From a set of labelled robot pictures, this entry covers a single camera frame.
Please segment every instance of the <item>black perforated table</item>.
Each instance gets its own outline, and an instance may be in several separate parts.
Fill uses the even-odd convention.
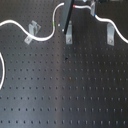
[[[48,36],[60,2],[0,0],[0,22],[13,19],[28,30],[34,20],[42,26],[38,36]],[[27,45],[17,26],[0,27],[6,65],[0,128],[127,128],[128,44],[115,33],[115,46],[107,45],[107,24],[87,9],[73,9],[73,45],[66,45],[61,12],[55,35],[45,42]],[[127,2],[99,4],[97,15],[111,18],[128,38]]]

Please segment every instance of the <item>white cable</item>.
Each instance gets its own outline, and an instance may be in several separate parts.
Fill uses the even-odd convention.
[[[0,90],[3,86],[3,83],[4,83],[4,79],[5,79],[5,65],[4,65],[4,59],[2,57],[2,54],[0,52],[0,59],[1,59],[1,63],[2,63],[2,70],[3,70],[3,73],[2,73],[2,79],[1,79],[1,82],[0,82]]]
[[[22,30],[26,35],[28,35],[30,38],[32,38],[32,39],[34,39],[34,40],[36,40],[36,41],[46,41],[46,40],[50,39],[50,38],[54,35],[54,33],[55,33],[55,23],[54,23],[55,13],[56,13],[56,10],[57,10],[60,6],[63,6],[63,5],[64,5],[64,3],[61,3],[61,4],[59,4],[59,5],[54,9],[53,17],[52,17],[52,21],[53,21],[53,32],[52,32],[52,34],[51,34],[50,36],[48,36],[48,37],[43,37],[43,38],[35,37],[35,36],[31,35],[30,33],[28,33],[19,23],[17,23],[17,22],[14,21],[14,20],[6,20],[6,21],[3,21],[3,22],[0,23],[0,26],[5,25],[5,24],[12,23],[12,24],[15,24],[15,25],[17,25],[18,27],[20,27],[21,30]]]
[[[116,27],[115,23],[114,23],[112,20],[106,19],[106,18],[100,18],[100,17],[98,17],[97,15],[95,15],[95,18],[96,18],[98,21],[100,21],[100,22],[109,22],[109,23],[111,23],[111,24],[114,26],[114,28],[115,28],[117,34],[120,36],[120,38],[121,38],[124,42],[128,43],[128,40],[123,37],[123,35],[120,33],[120,31],[118,30],[118,28]]]
[[[91,7],[90,6],[77,6],[77,5],[74,5],[74,8],[77,8],[77,9],[90,9],[91,10]]]

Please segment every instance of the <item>white wire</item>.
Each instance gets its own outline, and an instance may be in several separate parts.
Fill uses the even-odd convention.
[[[56,10],[57,10],[60,6],[63,6],[63,5],[64,5],[64,3],[61,3],[61,4],[59,4],[59,5],[54,9],[53,17],[52,17],[53,23],[54,23],[54,17],[55,17]],[[5,24],[9,24],[9,23],[15,24],[15,25],[17,25],[18,27],[20,27],[21,30],[22,30],[26,35],[28,35],[30,38],[32,38],[32,39],[34,39],[34,40],[36,40],[36,41],[46,41],[46,40],[50,39],[50,38],[54,35],[54,33],[55,33],[55,26],[54,26],[54,25],[53,25],[52,34],[51,34],[50,36],[48,36],[48,37],[43,37],[43,38],[35,37],[35,36],[31,35],[31,34],[28,33],[18,22],[14,21],[14,20],[6,20],[6,21],[3,21],[3,22],[0,23],[0,26],[5,25]]]
[[[2,79],[1,79],[1,82],[0,82],[0,90],[3,86],[3,83],[4,83],[4,79],[5,79],[5,65],[4,65],[4,59],[2,57],[2,54],[0,52],[0,59],[1,59],[1,63],[2,63],[2,70],[3,70],[3,73],[2,73]]]
[[[114,23],[112,20],[106,19],[106,18],[100,18],[100,17],[98,17],[97,15],[95,15],[95,17],[96,17],[96,19],[97,19],[98,21],[100,21],[100,22],[109,22],[109,23],[111,23],[111,24],[114,26],[114,28],[115,28],[117,34],[120,36],[120,38],[121,38],[124,42],[128,43],[128,40],[123,37],[123,35],[120,33],[120,31],[118,30],[117,26],[115,25],[115,23]]]
[[[77,8],[77,9],[90,9],[91,10],[91,7],[90,6],[77,6],[77,5],[75,5],[75,8]]]

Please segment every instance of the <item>black surface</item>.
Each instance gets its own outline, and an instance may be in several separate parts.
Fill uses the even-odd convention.
[[[74,4],[74,0],[64,1],[63,11],[62,11],[61,20],[60,20],[60,28],[64,34],[67,33],[69,20],[71,19],[73,4]]]
[[[47,36],[59,2],[1,0],[0,21],[14,19],[28,30],[35,20],[42,26],[38,36]],[[114,20],[128,38],[127,7],[99,4],[97,15]],[[62,8],[56,14],[54,37],[29,46],[15,25],[0,28],[6,64],[0,128],[127,128],[128,45],[117,34],[115,46],[107,45],[107,24],[96,21],[89,10],[73,9],[74,44],[67,46],[57,27],[61,14]]]

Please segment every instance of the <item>cable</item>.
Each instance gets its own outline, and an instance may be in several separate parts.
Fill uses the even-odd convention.
[[[18,22],[14,21],[14,20],[6,20],[6,21],[3,21],[0,23],[0,26],[2,25],[5,25],[5,24],[9,24],[9,23],[12,23],[12,24],[15,24],[17,25],[19,28],[21,28],[21,30],[26,34],[28,35],[30,38],[36,40],[36,41],[46,41],[46,40],[49,40],[55,33],[55,22],[54,22],[54,17],[55,17],[55,13],[56,13],[56,10],[63,6],[64,3],[61,3],[59,4],[55,9],[54,9],[54,12],[53,12],[53,17],[52,17],[52,21],[53,21],[53,31],[52,31],[52,34],[48,37],[43,37],[43,38],[40,38],[40,37],[35,37],[33,35],[31,35],[30,33],[28,33]]]
[[[115,25],[115,23],[114,23],[112,20],[106,19],[106,18],[100,18],[100,17],[98,17],[96,14],[95,14],[95,18],[96,18],[98,21],[100,21],[100,22],[109,22],[109,23],[111,23],[111,24],[114,26],[114,28],[115,28],[117,34],[120,36],[120,38],[121,38],[124,42],[128,43],[128,40],[123,37],[123,35],[120,33],[120,31],[118,30],[117,26]]]
[[[90,9],[91,10],[91,7],[90,6],[77,6],[77,5],[73,5],[74,8],[77,8],[77,9]]]
[[[5,79],[5,64],[4,64],[4,59],[3,59],[3,56],[0,52],[0,59],[1,59],[1,63],[2,63],[2,70],[3,70],[3,73],[2,73],[2,79],[1,79],[1,82],[0,82],[0,90],[3,86],[3,83],[4,83],[4,79]]]

